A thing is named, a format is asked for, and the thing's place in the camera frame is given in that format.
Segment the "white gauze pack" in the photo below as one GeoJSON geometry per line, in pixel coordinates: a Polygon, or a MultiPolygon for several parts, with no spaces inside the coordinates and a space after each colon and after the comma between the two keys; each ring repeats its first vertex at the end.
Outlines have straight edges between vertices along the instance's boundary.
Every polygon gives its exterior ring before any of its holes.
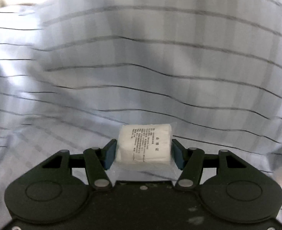
{"type": "Polygon", "coordinates": [[[117,140],[115,161],[121,165],[167,165],[171,162],[172,127],[125,125],[117,140]]]}

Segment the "white checkered cloth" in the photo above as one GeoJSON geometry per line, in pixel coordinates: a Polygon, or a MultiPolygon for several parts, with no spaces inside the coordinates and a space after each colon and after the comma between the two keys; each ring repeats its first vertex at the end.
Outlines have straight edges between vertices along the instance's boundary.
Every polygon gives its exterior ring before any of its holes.
{"type": "Polygon", "coordinates": [[[282,186],[282,0],[0,8],[0,229],[14,179],[148,124],[233,151],[282,186]]]}

